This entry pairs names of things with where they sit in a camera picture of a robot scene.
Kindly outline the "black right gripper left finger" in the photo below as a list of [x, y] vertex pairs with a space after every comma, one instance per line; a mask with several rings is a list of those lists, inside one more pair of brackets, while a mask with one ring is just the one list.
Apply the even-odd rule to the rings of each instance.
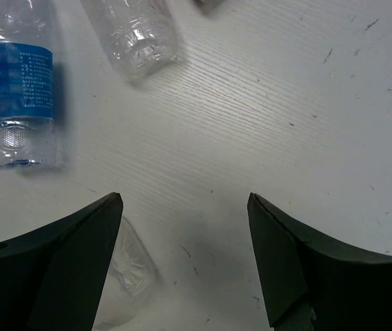
[[0, 330], [91, 330], [122, 212], [112, 192], [0, 242]]

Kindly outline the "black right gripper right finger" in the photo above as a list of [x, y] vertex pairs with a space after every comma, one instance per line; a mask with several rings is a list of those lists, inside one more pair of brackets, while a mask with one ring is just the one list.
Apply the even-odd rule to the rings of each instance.
[[392, 330], [392, 256], [330, 237], [255, 193], [247, 211], [274, 330]]

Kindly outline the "clear ridged plastic bottle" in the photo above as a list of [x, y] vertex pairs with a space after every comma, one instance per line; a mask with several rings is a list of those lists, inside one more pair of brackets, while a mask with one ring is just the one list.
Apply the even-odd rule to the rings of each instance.
[[150, 255], [123, 217], [93, 329], [113, 330], [133, 319], [156, 282], [156, 268]]

